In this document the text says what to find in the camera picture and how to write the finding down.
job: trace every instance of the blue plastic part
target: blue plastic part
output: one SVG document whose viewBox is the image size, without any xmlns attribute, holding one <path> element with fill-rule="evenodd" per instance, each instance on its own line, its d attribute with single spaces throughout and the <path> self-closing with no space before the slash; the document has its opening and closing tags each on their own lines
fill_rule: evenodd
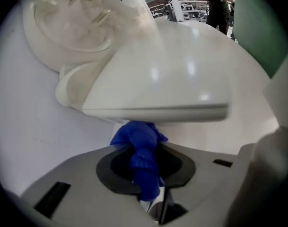
<svg viewBox="0 0 288 227">
<path fill-rule="evenodd" d="M 159 142 L 168 139 L 153 123 L 130 121 L 123 125 L 111 140 L 111 145 L 131 143 L 135 153 L 130 159 L 134 172 L 134 183 L 140 186 L 140 200 L 152 201 L 160 194 L 159 167 L 155 160 L 155 149 Z"/>
</svg>

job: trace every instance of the white pillar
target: white pillar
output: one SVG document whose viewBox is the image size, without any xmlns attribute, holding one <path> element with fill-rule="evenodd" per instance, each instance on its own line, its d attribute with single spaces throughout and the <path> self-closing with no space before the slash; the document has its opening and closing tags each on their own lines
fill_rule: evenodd
<svg viewBox="0 0 288 227">
<path fill-rule="evenodd" d="M 172 7 L 173 7 L 173 11 L 175 13 L 177 22 L 182 22 L 184 21 L 184 16 L 182 13 L 182 9 L 181 9 L 181 4 L 179 0 L 170 0 Z"/>
</svg>

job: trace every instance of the black pants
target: black pants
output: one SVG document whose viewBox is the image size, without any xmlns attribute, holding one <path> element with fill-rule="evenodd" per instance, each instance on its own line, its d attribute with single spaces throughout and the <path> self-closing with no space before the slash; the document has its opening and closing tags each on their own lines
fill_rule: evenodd
<svg viewBox="0 0 288 227">
<path fill-rule="evenodd" d="M 223 34 L 227 35 L 228 31 L 228 19 L 223 14 L 209 13 L 206 24 L 216 28 L 219 25 L 219 30 Z"/>
</svg>

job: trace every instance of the gray plastic surface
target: gray plastic surface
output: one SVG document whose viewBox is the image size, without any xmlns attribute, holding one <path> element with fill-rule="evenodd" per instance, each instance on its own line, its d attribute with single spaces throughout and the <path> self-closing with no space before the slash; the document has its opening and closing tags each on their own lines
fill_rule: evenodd
<svg viewBox="0 0 288 227">
<path fill-rule="evenodd" d="M 190 182 L 184 187 L 171 191 L 174 200 L 188 210 L 192 210 L 208 195 L 213 194 L 217 185 L 225 181 L 236 165 L 233 155 L 205 152 L 171 143 L 165 143 L 165 145 L 189 156 L 198 164 L 197 172 Z M 66 160 L 31 185 L 22 198 L 34 206 L 55 182 L 61 181 L 72 186 L 53 215 L 52 219 L 58 223 L 68 227 L 89 227 L 93 224 L 97 226 L 155 226 L 152 218 L 143 211 L 135 196 L 113 193 L 97 178 L 95 173 L 97 162 L 114 150 L 113 147 L 107 147 Z M 212 163 L 215 159 L 234 163 L 231 168 L 228 168 Z M 168 226 L 174 226 L 175 223 L 184 225 L 186 224 L 184 220 L 189 216 L 191 215 L 187 213 L 180 219 L 169 223 Z"/>
<path fill-rule="evenodd" d="M 238 226 L 288 174 L 288 129 L 243 146 L 237 156 L 165 145 L 192 158 L 197 166 L 184 187 L 171 189 L 174 201 L 189 212 L 166 224 L 168 227 Z M 97 178 L 97 162 L 114 150 L 106 147 L 68 159 L 31 185 L 22 199 L 34 206 L 55 182 L 66 182 L 72 186 L 52 217 L 56 223 L 67 227 L 155 227 L 135 196 L 113 193 Z M 217 165 L 215 159 L 233 164 Z"/>
</svg>

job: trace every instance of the gray platform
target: gray platform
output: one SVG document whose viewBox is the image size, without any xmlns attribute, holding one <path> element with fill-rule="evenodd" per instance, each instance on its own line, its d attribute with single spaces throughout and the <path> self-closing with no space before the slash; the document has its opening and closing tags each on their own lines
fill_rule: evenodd
<svg viewBox="0 0 288 227">
<path fill-rule="evenodd" d="M 224 221 L 221 216 L 228 212 L 242 184 L 252 145 L 242 147 L 238 156 L 205 152 L 171 143 L 165 145 L 192 158 L 197 167 L 186 186 L 171 190 L 175 202 L 192 210 L 191 214 L 187 213 L 167 225 L 180 226 L 188 221 L 196 221 L 200 226 L 216 222 L 218 224 L 215 226 L 219 226 L 219 221 Z M 114 150 L 110 146 L 66 160 L 32 184 L 23 193 L 22 199 L 34 206 L 56 182 L 65 182 L 71 184 L 71 188 L 52 216 L 55 222 L 68 227 L 154 227 L 152 218 L 144 212 L 135 196 L 113 193 L 96 176 L 98 161 Z M 231 161 L 233 165 L 231 168 L 217 165 L 213 163 L 215 159 Z M 224 193 L 219 196 L 218 190 Z M 214 198 L 219 200 L 221 206 L 217 206 Z M 218 214 L 213 213 L 211 218 L 208 213 L 215 209 Z"/>
</svg>

